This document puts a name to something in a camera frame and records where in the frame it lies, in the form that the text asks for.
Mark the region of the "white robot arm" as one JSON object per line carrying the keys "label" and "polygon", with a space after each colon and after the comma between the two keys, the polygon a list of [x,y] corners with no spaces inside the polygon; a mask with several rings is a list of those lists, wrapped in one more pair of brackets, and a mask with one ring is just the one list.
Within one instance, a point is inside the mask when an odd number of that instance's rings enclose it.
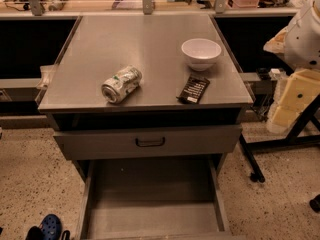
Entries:
{"label": "white robot arm", "polygon": [[267,129],[282,133],[320,94],[320,0],[307,0],[263,49],[294,70],[277,81],[267,115]]}

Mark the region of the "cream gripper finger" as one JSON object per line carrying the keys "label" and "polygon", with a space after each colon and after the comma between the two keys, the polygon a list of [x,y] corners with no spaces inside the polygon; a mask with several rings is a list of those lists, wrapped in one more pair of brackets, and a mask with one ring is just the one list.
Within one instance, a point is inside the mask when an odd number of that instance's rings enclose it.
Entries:
{"label": "cream gripper finger", "polygon": [[320,94],[320,71],[299,68],[276,85],[266,128],[272,133],[287,131]]}

